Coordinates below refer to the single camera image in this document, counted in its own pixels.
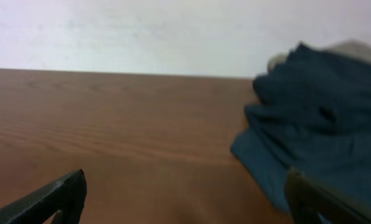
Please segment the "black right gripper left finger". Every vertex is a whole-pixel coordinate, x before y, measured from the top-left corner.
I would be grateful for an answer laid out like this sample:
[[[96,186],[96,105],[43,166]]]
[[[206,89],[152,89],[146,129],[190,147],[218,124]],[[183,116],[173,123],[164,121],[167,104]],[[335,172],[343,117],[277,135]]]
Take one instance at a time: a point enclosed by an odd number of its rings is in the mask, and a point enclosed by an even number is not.
[[[43,223],[51,216],[53,223],[78,224],[86,196],[85,174],[77,169],[0,208],[0,224]]]

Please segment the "dark blue shorts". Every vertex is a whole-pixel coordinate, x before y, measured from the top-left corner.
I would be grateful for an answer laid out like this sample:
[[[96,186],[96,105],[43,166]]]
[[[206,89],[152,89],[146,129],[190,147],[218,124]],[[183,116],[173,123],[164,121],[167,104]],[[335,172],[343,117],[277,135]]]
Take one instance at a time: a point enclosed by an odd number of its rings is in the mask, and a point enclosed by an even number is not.
[[[288,170],[371,207],[371,63],[304,44],[252,83],[231,153],[278,210]]]

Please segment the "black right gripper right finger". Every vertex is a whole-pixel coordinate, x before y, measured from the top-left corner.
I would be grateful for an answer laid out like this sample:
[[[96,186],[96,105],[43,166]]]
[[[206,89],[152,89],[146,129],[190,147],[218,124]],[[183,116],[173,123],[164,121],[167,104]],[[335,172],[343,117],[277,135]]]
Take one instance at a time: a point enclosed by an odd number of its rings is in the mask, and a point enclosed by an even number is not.
[[[295,223],[371,224],[371,207],[290,168],[284,193]]]

